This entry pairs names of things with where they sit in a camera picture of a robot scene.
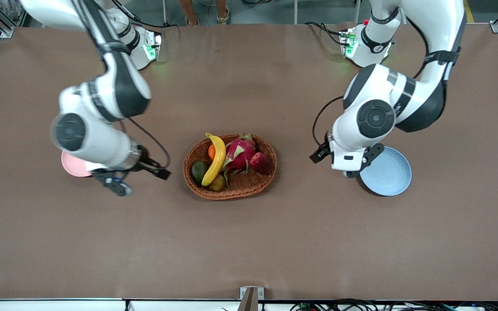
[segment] plate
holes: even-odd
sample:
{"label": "plate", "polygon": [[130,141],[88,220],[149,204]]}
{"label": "plate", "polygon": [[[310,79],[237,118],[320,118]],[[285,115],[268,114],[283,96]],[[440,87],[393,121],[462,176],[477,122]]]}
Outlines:
{"label": "plate", "polygon": [[399,195],[409,187],[412,170],[402,153],[384,147],[372,164],[360,172],[362,182],[371,191],[386,197]]}
{"label": "plate", "polygon": [[67,173],[74,177],[89,177],[91,173],[86,169],[86,161],[67,152],[61,153],[61,164]]}

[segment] concrete floor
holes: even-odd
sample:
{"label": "concrete floor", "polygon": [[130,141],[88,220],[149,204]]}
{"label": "concrete floor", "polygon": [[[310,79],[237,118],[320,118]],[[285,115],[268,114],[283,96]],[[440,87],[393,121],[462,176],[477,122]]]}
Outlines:
{"label": "concrete floor", "polygon": [[[201,25],[216,23],[216,8],[209,6],[214,0],[193,0],[195,12]],[[468,0],[474,22],[488,22],[498,16],[498,0]],[[144,22],[162,25],[162,0],[133,0],[126,7]],[[177,0],[166,0],[169,24],[185,25],[184,13]],[[229,10],[232,23],[253,24],[293,24],[293,0],[261,0],[259,4],[245,4],[241,0],[230,0]],[[308,21],[337,24],[354,20],[354,0],[299,0],[298,22]],[[370,15],[370,3],[364,0],[361,5],[359,21]]]}

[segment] table surface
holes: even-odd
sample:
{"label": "table surface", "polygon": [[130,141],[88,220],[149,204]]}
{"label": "table surface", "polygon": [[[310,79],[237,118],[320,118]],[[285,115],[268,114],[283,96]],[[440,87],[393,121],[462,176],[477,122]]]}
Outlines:
{"label": "table surface", "polygon": [[[395,38],[385,65],[413,75],[421,38],[409,26]],[[83,33],[18,28],[0,42],[0,298],[229,298],[259,285],[270,299],[498,301],[498,34],[487,24],[466,26],[443,116],[384,140],[413,169],[397,197],[308,159],[316,113],[358,72],[308,26],[166,30],[136,120],[168,148],[173,175],[130,175],[128,198],[67,175],[49,137],[61,90],[102,72]],[[319,134],[341,113],[332,105]],[[271,186],[219,203],[191,193],[182,161],[205,132],[269,140]]]}

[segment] cable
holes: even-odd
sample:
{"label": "cable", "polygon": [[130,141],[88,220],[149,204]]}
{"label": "cable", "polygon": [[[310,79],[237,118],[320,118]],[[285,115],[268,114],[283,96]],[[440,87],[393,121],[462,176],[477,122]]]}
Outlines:
{"label": "cable", "polygon": [[160,143],[160,141],[158,141],[158,139],[156,139],[155,136],[153,136],[150,132],[148,132],[143,126],[139,125],[132,118],[128,118],[128,120],[130,120],[130,122],[132,122],[135,126],[137,126],[137,128],[139,128],[142,132],[144,132],[147,136],[149,136],[160,147],[160,149],[164,153],[164,156],[166,157],[166,163],[163,166],[163,168],[167,168],[170,165],[170,154],[168,153],[166,148],[164,148],[164,146]]}
{"label": "cable", "polygon": [[118,120],[118,122],[120,123],[120,128],[122,129],[122,131],[126,133],[126,125],[124,124],[124,121]]}
{"label": "cable", "polygon": [[320,111],[318,112],[318,114],[316,115],[316,118],[314,118],[314,123],[313,123],[313,138],[314,138],[314,142],[316,142],[316,144],[322,148],[322,150],[328,152],[328,154],[330,154],[330,152],[328,150],[326,150],[325,148],[322,147],[322,144],[320,144],[318,142],[318,139],[316,139],[316,123],[318,122],[318,118],[320,118],[320,115],[322,114],[322,112],[324,112],[324,110],[326,108],[328,108],[328,106],[330,106],[330,104],[332,104],[334,101],[337,101],[337,100],[340,100],[340,99],[343,99],[343,96],[338,96],[334,99],[332,99],[331,101],[329,101],[326,105],[324,105],[324,107],[322,107],[322,109],[320,109]]}
{"label": "cable", "polygon": [[[424,33],[418,28],[418,26],[416,24],[413,23],[412,20],[410,20],[409,18],[407,18],[409,20],[409,23],[416,29],[416,31],[420,34],[420,37],[422,38],[424,44],[425,44],[425,54],[427,55],[429,53],[429,44],[428,44],[428,41],[425,39],[425,35]],[[418,72],[415,74],[415,76],[413,77],[413,79],[416,79],[420,74],[421,72],[423,71],[425,67],[425,64],[423,63],[420,67],[420,69],[418,70]]]}
{"label": "cable", "polygon": [[113,3],[115,4],[115,6],[121,10],[124,14],[126,14],[126,16],[128,16],[128,18],[130,18],[131,20],[134,20],[135,22],[138,22],[142,25],[146,25],[146,26],[150,26],[150,27],[156,27],[156,28],[168,28],[168,27],[179,27],[178,25],[176,24],[173,24],[173,25],[170,25],[168,23],[164,24],[164,25],[160,25],[160,26],[157,26],[157,25],[152,25],[152,24],[149,24],[149,23],[144,23],[142,22],[142,20],[134,13],[131,13],[125,6],[123,6],[122,3],[120,3],[118,0],[112,0]]}
{"label": "cable", "polygon": [[305,25],[312,25],[312,26],[316,26],[318,27],[320,30],[326,32],[328,34],[328,36],[330,36],[330,38],[332,39],[332,41],[336,42],[337,44],[339,45],[342,45],[344,47],[348,47],[349,45],[347,43],[342,43],[340,41],[337,41],[333,36],[332,34],[335,34],[335,35],[339,35],[339,32],[335,32],[333,30],[330,30],[326,27],[326,25],[324,23],[315,23],[315,22],[306,22]]}
{"label": "cable", "polygon": [[463,301],[454,308],[457,309],[458,307],[461,307],[463,305],[471,305],[472,307],[483,307],[486,311],[498,311],[498,306],[481,301]]}
{"label": "cable", "polygon": [[377,305],[375,305],[374,303],[372,303],[370,301],[363,301],[363,300],[360,300],[360,299],[352,299],[352,298],[344,299],[344,301],[347,301],[347,302],[350,302],[350,303],[354,303],[355,305],[362,305],[363,307],[366,308],[367,311],[374,311],[374,310],[372,310],[372,308],[370,308],[368,306],[368,305],[373,305],[375,311],[379,311]]}
{"label": "cable", "polygon": [[446,308],[441,306],[431,306],[419,303],[416,301],[396,301],[391,304],[389,311],[393,311],[394,307],[398,303],[404,303],[407,308],[400,309],[398,311],[447,311]]}

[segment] fruit basket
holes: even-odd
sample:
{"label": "fruit basket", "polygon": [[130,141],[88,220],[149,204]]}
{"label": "fruit basket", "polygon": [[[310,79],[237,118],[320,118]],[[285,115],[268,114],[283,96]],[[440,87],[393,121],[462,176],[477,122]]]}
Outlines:
{"label": "fruit basket", "polygon": [[[229,134],[220,136],[225,144],[230,143],[232,140],[239,137],[239,134]],[[275,171],[278,167],[278,161],[276,153],[272,146],[264,139],[259,136],[251,134],[251,137],[255,141],[255,146],[257,152],[262,152],[271,158],[274,164],[274,171],[270,175],[261,175],[252,169],[248,172],[241,172],[236,175],[229,177],[230,189],[225,189],[222,192],[216,193],[205,189],[204,187],[198,187],[195,181],[193,181],[191,176],[191,167],[197,161],[203,161],[207,165],[212,163],[212,160],[208,156],[208,150],[211,146],[211,140],[206,138],[201,140],[199,143],[195,144],[191,150],[189,150],[188,155],[184,159],[184,179],[188,187],[203,199],[208,200],[229,200],[238,199],[241,197],[248,197],[250,195],[257,194],[263,191],[274,178]]]}

